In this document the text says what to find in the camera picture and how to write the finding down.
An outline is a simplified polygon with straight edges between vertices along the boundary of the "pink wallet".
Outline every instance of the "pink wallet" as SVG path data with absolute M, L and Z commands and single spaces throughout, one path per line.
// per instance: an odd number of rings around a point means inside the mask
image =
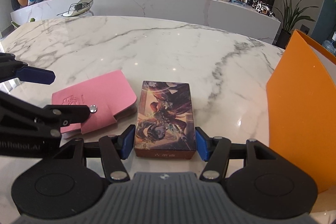
M 88 133 L 137 111 L 137 96 L 121 70 L 95 77 L 53 93 L 53 105 L 87 105 L 95 110 L 84 123 L 61 128 L 61 133 L 80 129 Z

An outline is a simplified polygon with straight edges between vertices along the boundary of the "black and white toy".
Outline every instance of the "black and white toy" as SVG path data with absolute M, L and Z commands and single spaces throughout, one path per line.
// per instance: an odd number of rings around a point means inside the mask
M 255 10 L 258 13 L 262 13 L 267 16 L 274 16 L 274 13 L 270 10 L 270 8 L 267 6 L 267 4 L 263 3 L 262 1 L 259 1 L 255 7 Z
M 250 5 L 253 9 L 256 9 L 258 2 L 259 0 L 247 0 L 247 5 Z

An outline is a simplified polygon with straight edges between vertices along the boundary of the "marble table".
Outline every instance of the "marble table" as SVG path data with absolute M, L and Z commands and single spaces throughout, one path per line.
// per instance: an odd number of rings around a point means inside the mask
M 50 104 L 57 90 L 121 69 L 138 97 L 143 80 L 189 83 L 195 125 L 209 136 L 236 143 L 256 138 L 268 144 L 265 84 L 283 53 L 270 44 L 190 23 L 115 16 L 27 23 L 2 44 L 17 59 L 55 72 L 50 86 L 22 83 L 11 91 L 37 106 Z M 118 135 L 135 119 L 133 115 L 82 137 L 89 142 Z M 18 216 L 11 183 L 35 162 L 0 158 L 0 223 Z M 230 161 L 227 175 L 242 164 L 242 160 Z M 190 170 L 199 175 L 205 163 L 197 153 L 191 160 L 149 160 L 132 152 L 124 165 L 132 177 L 137 171 Z M 88 167 L 103 176 L 100 160 L 89 159 Z

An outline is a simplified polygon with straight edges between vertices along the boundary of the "blue gripper pad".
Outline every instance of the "blue gripper pad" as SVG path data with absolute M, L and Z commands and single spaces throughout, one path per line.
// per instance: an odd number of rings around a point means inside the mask
M 128 158 L 134 146 L 134 136 L 135 136 L 135 125 L 130 125 L 121 135 L 120 139 L 122 143 L 120 143 L 120 158 L 125 160 Z
M 55 81 L 55 74 L 51 70 L 34 67 L 23 67 L 16 71 L 16 77 L 24 82 L 50 85 Z
M 203 161 L 209 161 L 210 152 L 208 140 L 201 134 L 200 130 L 201 129 L 195 128 L 197 152 Z
M 13 222 L 13 224 L 140 223 L 317 224 L 308 214 L 283 220 L 254 216 L 235 205 L 219 183 L 198 180 L 192 172 L 138 172 L 131 181 L 111 184 L 94 206 L 76 216 L 59 220 L 42 220 L 22 215 Z

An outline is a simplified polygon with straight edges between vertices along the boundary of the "card deck box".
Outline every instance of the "card deck box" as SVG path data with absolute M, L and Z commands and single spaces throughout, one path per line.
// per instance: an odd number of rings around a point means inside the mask
M 196 142 L 189 84 L 143 82 L 134 149 L 138 157 L 192 158 Z

